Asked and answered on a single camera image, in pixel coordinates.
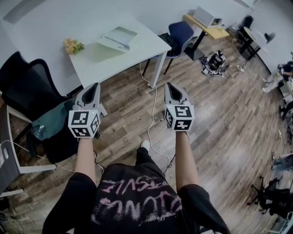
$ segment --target black and white robot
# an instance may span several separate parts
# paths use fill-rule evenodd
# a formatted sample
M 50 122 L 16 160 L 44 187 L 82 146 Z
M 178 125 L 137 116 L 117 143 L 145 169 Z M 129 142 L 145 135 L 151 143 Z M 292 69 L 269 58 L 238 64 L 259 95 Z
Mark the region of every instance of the black and white robot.
M 83 89 L 76 97 L 73 110 L 69 111 L 68 127 L 76 138 L 96 137 L 100 125 L 99 83 Z
M 212 55 L 209 57 L 203 57 L 200 59 L 202 66 L 202 72 L 203 74 L 207 75 L 208 73 L 213 76 L 221 76 L 223 77 L 223 74 L 221 73 L 222 66 L 225 63 L 225 56 L 220 50 L 216 50 L 213 52 Z
M 174 131 L 189 131 L 195 119 L 194 107 L 187 93 L 177 85 L 165 84 L 165 116 L 168 128 Z

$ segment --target person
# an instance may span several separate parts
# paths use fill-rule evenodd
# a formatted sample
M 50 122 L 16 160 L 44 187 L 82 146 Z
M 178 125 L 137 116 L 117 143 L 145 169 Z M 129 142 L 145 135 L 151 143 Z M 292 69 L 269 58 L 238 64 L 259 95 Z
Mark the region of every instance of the person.
M 266 87 L 262 88 L 264 93 L 269 93 L 273 89 L 278 87 L 278 84 L 283 79 L 288 81 L 290 77 L 293 75 L 293 53 L 292 54 L 292 61 L 287 62 L 286 64 L 279 64 L 278 69 L 274 71 L 269 78 L 266 80 L 262 78 L 263 82 L 265 83 Z
M 293 101 L 288 103 L 287 107 L 279 106 L 279 113 L 282 121 L 285 119 L 287 113 L 293 109 Z
M 109 165 L 97 187 L 92 140 L 81 138 L 75 173 L 47 216 L 43 234 L 63 234 L 72 228 L 77 234 L 229 234 L 199 185 L 187 133 L 176 132 L 177 193 L 149 156 L 149 148 L 149 141 L 141 143 L 135 166 Z

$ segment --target microwave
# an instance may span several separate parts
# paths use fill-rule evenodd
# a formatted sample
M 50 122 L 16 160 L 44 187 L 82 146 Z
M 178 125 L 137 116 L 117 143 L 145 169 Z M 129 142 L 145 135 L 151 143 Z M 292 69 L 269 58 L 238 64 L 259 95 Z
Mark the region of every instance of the microwave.
M 206 11 L 200 6 L 197 7 L 193 18 L 195 18 L 199 23 L 205 27 L 220 27 L 222 18 L 216 16 L 212 11 Z

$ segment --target wall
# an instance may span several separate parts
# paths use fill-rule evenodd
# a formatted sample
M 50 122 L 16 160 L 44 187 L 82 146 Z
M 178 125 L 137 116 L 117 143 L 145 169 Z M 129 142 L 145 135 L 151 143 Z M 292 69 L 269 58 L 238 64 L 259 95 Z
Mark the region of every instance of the wall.
M 8 37 L 4 27 L 0 23 L 0 67 L 5 63 L 5 61 L 17 51 L 15 45 L 12 43 Z
M 252 13 L 254 18 L 251 28 L 261 33 L 276 33 L 276 37 L 266 45 L 268 54 L 258 52 L 261 59 L 273 72 L 280 63 L 292 59 L 293 51 L 293 4 L 289 0 L 263 0 Z
M 251 10 L 234 0 L 47 0 L 15 25 L 7 25 L 7 30 L 11 37 L 17 38 L 14 43 L 28 61 L 46 60 L 57 89 L 65 94 L 80 85 L 62 48 L 65 38 L 82 39 L 85 33 L 103 26 L 104 22 L 119 21 L 125 16 L 134 16 L 160 34 L 167 32 L 170 23 L 180 21 L 183 14 L 196 9 L 198 4 L 217 9 L 226 26 L 241 22 Z

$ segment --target wooden floor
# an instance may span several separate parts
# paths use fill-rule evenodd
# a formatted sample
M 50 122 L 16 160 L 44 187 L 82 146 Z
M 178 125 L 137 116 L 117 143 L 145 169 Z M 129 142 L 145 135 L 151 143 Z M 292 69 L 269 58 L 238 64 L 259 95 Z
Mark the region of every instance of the wooden floor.
M 233 62 L 229 69 L 242 65 L 230 39 L 213 41 L 205 37 L 202 50 L 208 54 L 221 49 L 227 60 Z M 145 78 L 150 80 L 155 61 L 150 63 Z M 258 57 L 245 66 L 245 73 L 226 72 L 227 77 L 204 76 L 199 61 L 193 62 L 186 55 L 175 59 L 167 75 L 161 75 L 157 84 L 157 103 L 154 111 L 155 125 L 150 130 L 154 149 L 174 155 L 175 134 L 163 120 L 164 84 L 171 81 L 183 87 L 195 106 L 195 124 L 190 132 L 190 143 L 198 168 L 200 185 L 211 197 L 211 201 L 233 234 L 267 233 L 276 217 L 268 213 L 261 215 L 260 207 L 246 203 L 255 193 L 250 188 L 259 186 L 259 176 L 265 182 L 274 176 L 284 175 L 281 188 L 290 184 L 290 173 L 271 171 L 271 150 L 283 133 L 283 141 L 274 147 L 276 155 L 290 153 L 286 143 L 286 124 L 278 117 L 281 95 L 274 90 L 269 94 L 261 91 L 261 78 L 268 72 Z M 143 139 L 148 139 L 147 128 L 152 122 L 152 107 L 155 90 L 151 90 L 141 79 L 139 65 L 103 82 L 102 103 L 109 115 L 102 118 L 101 137 L 94 140 L 94 149 L 99 161 L 107 166 L 115 162 L 133 165 L 136 149 Z M 16 136 L 25 124 L 11 117 L 13 135 Z M 31 159 L 16 147 L 22 165 L 45 165 L 44 159 Z M 167 160 L 150 150 L 155 162 L 165 169 Z M 60 164 L 73 169 L 75 156 Z M 169 171 L 169 183 L 175 188 L 175 165 Z M 72 172 L 57 170 L 20 176 L 12 189 L 24 188 L 25 192 L 10 197 L 11 211 L 24 227 L 24 233 L 41 233 L 43 222 L 60 197 Z M 101 171 L 97 167 L 97 178 Z M 10 233 L 22 233 L 18 222 L 10 219 L 5 227 Z

